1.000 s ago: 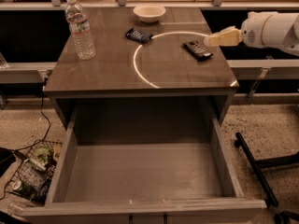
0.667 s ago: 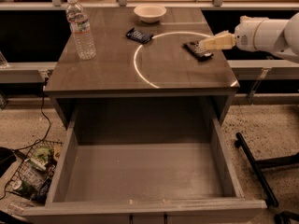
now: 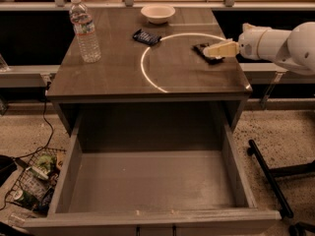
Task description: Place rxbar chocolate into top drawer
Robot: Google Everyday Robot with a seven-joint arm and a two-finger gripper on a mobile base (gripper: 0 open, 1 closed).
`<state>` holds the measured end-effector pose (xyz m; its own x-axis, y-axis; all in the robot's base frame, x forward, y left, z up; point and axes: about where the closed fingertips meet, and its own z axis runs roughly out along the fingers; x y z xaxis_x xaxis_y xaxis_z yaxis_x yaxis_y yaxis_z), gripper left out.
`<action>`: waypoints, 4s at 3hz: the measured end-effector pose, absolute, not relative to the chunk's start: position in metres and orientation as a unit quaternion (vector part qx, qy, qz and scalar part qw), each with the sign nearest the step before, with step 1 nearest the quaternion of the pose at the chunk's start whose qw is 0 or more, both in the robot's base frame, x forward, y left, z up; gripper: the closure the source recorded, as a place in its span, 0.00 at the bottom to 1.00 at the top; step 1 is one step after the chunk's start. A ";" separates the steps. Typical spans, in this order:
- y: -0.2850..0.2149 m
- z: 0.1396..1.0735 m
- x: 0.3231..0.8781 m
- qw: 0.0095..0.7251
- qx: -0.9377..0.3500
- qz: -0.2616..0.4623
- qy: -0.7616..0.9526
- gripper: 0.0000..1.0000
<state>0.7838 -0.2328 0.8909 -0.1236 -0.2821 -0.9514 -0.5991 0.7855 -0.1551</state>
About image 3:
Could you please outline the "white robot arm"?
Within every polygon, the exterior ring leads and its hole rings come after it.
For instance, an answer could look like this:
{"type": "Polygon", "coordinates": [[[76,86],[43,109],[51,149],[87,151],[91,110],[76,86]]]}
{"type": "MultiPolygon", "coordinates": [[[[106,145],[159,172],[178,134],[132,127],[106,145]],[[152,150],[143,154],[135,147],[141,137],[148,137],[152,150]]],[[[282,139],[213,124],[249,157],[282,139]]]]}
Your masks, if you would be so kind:
{"type": "Polygon", "coordinates": [[[231,38],[207,46],[208,58],[240,54],[251,60],[266,60],[293,73],[315,74],[315,23],[303,23],[293,30],[272,29],[245,23],[237,41],[231,38]]]}

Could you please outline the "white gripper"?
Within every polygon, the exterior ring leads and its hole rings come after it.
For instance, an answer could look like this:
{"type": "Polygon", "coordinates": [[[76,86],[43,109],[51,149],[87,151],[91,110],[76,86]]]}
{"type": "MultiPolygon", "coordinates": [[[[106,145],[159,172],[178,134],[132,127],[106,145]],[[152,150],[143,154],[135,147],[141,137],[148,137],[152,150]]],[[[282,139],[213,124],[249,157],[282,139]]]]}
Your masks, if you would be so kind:
{"type": "Polygon", "coordinates": [[[242,25],[242,34],[238,43],[232,38],[222,40],[204,49],[207,57],[234,57],[238,53],[246,59],[270,60],[267,45],[263,43],[264,34],[271,30],[270,27],[253,26],[249,23],[242,25]]]}

